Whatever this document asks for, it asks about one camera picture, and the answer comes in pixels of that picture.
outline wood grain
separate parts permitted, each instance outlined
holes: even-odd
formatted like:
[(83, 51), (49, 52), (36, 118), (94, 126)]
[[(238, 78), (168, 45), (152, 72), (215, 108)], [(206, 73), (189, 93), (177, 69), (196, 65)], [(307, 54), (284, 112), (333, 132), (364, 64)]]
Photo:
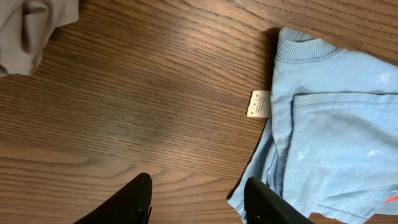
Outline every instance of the wood grain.
[[(73, 223), (140, 172), (150, 223), (240, 223), (226, 203), (264, 120), (278, 27), (398, 57), (394, 1), (90, 0), (35, 75), (0, 79), (0, 223)], [(316, 223), (336, 223), (313, 215)], [(375, 216), (369, 223), (396, 223)]]

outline light blue t-shirt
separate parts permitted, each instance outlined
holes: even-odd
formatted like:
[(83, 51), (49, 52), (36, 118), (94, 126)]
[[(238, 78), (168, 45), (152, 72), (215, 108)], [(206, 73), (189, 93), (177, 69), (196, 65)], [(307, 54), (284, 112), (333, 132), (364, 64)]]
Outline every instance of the light blue t-shirt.
[(251, 176), (306, 217), (398, 215), (398, 67), (282, 29), (271, 117), (228, 201), (244, 222)]

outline black object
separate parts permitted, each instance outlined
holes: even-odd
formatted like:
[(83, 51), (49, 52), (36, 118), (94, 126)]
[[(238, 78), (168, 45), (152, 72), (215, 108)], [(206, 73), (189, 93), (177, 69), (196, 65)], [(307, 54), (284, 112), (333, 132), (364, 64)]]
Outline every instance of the black object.
[(248, 224), (313, 224), (255, 177), (244, 186), (244, 209)]
[(75, 224), (148, 224), (151, 200), (152, 179), (141, 173)]

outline ribbed collar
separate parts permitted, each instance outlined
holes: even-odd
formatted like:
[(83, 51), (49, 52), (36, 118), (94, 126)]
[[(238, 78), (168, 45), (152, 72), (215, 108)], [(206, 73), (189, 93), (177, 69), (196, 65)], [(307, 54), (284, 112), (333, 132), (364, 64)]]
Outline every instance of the ribbed collar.
[(300, 64), (326, 60), (342, 49), (287, 27), (279, 32), (276, 60)]

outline wrinkled fabric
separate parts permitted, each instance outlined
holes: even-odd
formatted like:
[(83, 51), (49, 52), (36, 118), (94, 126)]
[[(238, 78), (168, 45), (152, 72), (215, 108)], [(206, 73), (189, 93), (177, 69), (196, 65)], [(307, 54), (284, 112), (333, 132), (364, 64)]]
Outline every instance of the wrinkled fabric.
[(78, 0), (1, 0), (0, 76), (30, 75), (56, 27), (79, 18)]
[(228, 201), (246, 223), (244, 185), (260, 178), (304, 216), (350, 224), (398, 215), (398, 67), (283, 28), (271, 117)]

